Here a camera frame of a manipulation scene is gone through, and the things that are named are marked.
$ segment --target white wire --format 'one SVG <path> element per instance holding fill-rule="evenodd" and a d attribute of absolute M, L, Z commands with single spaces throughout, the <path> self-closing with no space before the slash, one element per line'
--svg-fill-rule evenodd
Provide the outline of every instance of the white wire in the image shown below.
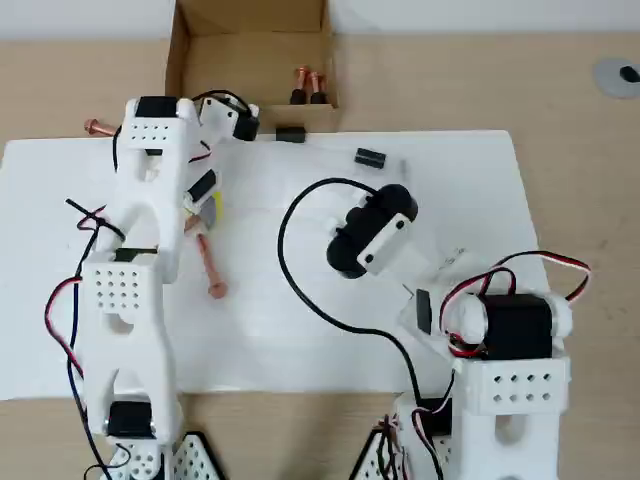
<path fill-rule="evenodd" d="M 562 265 L 563 267 L 571 267 L 571 268 L 575 268 L 576 270 L 580 270 L 581 272 L 585 273 L 587 275 L 587 283 L 585 283 L 584 288 L 582 289 L 582 291 L 580 293 L 578 293 L 578 295 L 576 295 L 574 298 L 572 298 L 571 300 L 569 300 L 569 303 L 572 304 L 573 302 L 575 302 L 576 300 L 578 300 L 589 288 L 589 284 L 591 283 L 591 269 L 589 268 L 585 268 L 582 265 L 575 265 L 573 263 L 567 263 L 563 260 L 559 260 L 557 258 L 552 258 L 552 257 L 547 257 L 546 255 L 540 254 L 540 256 L 545 259 L 548 260 L 549 262 L 553 262 L 556 263 L 558 265 Z"/>

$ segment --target cardboard box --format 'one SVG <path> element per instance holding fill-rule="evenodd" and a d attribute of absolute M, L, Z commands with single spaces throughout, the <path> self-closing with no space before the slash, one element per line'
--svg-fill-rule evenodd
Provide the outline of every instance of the cardboard box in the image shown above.
<path fill-rule="evenodd" d="M 177 0 L 167 95 L 228 89 L 260 106 L 261 131 L 302 125 L 332 132 L 338 121 L 326 0 Z M 295 69 L 327 75 L 327 105 L 289 105 Z"/>

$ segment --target yellow component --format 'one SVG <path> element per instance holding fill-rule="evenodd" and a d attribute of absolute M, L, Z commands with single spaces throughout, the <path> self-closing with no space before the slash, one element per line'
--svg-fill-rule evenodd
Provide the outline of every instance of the yellow component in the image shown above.
<path fill-rule="evenodd" d="M 224 213 L 224 206 L 222 204 L 222 192 L 220 190 L 217 190 L 213 192 L 212 197 L 216 201 L 216 223 L 218 223 L 220 220 L 222 220 L 222 215 Z"/>

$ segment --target mounting hole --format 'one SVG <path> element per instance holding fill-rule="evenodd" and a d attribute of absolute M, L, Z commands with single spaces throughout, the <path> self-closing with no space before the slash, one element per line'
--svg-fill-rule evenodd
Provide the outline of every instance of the mounting hole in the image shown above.
<path fill-rule="evenodd" d="M 622 77 L 625 82 L 640 83 L 640 73 L 638 73 L 638 70 L 633 68 L 631 65 L 627 65 L 620 69 L 620 77 Z"/>

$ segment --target bolt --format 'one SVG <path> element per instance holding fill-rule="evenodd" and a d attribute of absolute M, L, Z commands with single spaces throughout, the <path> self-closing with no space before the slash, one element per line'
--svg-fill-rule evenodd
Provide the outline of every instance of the bolt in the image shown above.
<path fill-rule="evenodd" d="M 320 82 L 322 81 L 323 76 L 318 72 L 311 72 L 309 76 L 311 77 L 311 88 L 313 89 L 313 93 L 322 91 Z"/>
<path fill-rule="evenodd" d="M 209 246 L 209 240 L 202 233 L 196 235 L 196 239 L 198 240 L 198 249 L 200 250 L 200 256 L 202 256 L 204 269 L 209 277 L 209 295 L 213 298 L 223 298 L 227 294 L 229 287 L 222 281 L 222 278 L 213 263 L 213 255 L 211 253 L 211 247 Z"/>
<path fill-rule="evenodd" d="M 296 68 L 296 74 L 298 79 L 296 80 L 296 88 L 304 90 L 304 84 L 307 82 L 307 75 L 309 74 L 309 67 L 302 66 Z"/>
<path fill-rule="evenodd" d="M 200 223 L 200 217 L 198 215 L 191 215 L 187 218 L 187 221 L 184 222 L 184 233 L 187 233 L 193 227 Z"/>
<path fill-rule="evenodd" d="M 107 137 L 113 137 L 116 134 L 115 128 L 113 128 L 111 125 L 100 123 L 95 118 L 90 118 L 89 120 L 84 122 L 84 130 L 89 135 L 95 135 L 96 133 L 99 133 Z"/>

